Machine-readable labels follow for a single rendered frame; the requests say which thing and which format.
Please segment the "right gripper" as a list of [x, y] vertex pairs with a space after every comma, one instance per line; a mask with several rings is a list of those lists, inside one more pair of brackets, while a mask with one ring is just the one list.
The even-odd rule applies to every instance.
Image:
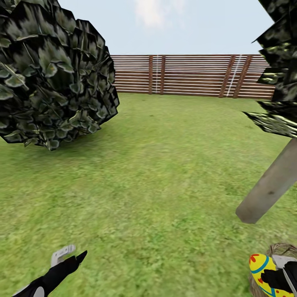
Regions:
[[281, 277], [281, 272], [282, 269], [280, 270], [270, 270], [270, 269], [265, 269], [264, 273], [261, 273], [261, 279], [265, 283], [269, 284], [269, 287], [271, 288], [276, 288], [276, 289], [281, 289], [286, 292], [293, 293], [292, 289], [290, 289], [284, 282]]

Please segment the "wicker basket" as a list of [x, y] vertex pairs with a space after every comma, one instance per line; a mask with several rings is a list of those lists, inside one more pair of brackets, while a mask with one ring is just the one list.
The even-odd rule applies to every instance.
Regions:
[[[269, 244], [268, 250], [265, 252], [266, 256], [269, 256], [272, 258], [272, 255], [279, 252], [279, 249], [285, 249], [283, 252], [281, 252], [281, 255], [289, 254], [290, 252], [297, 254], [297, 247], [289, 244], [287, 242], [278, 242], [275, 244]], [[252, 297], [269, 297], [257, 284], [255, 281], [251, 270], [249, 274], [249, 282], [250, 282], [250, 290]]]

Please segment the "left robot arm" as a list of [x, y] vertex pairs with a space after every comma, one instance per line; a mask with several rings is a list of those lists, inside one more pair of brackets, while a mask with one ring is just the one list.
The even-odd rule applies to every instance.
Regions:
[[51, 267], [47, 274], [33, 280], [13, 297], [47, 297], [69, 274], [75, 272], [79, 264], [84, 260], [87, 251], [75, 257], [74, 255], [66, 260], [62, 257], [74, 252], [75, 245], [69, 245], [56, 251], [52, 255]]

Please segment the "easter egg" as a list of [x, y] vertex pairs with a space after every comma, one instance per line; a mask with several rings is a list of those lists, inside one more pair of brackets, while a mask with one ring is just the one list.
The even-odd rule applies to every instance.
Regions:
[[261, 279], [261, 273], [264, 273], [265, 269], [276, 271], [276, 265], [273, 263], [272, 258], [265, 254], [253, 254], [249, 260], [251, 273], [259, 285], [259, 287], [269, 297], [295, 297], [294, 293], [286, 292], [281, 289], [271, 288], [268, 283], [265, 283]]

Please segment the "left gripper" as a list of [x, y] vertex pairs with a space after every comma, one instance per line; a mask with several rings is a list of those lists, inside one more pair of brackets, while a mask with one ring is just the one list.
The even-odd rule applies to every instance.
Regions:
[[87, 251], [75, 257], [74, 255], [58, 265], [49, 269], [48, 273], [53, 273], [57, 278], [56, 287], [71, 273], [75, 272], [79, 264], [84, 260]]

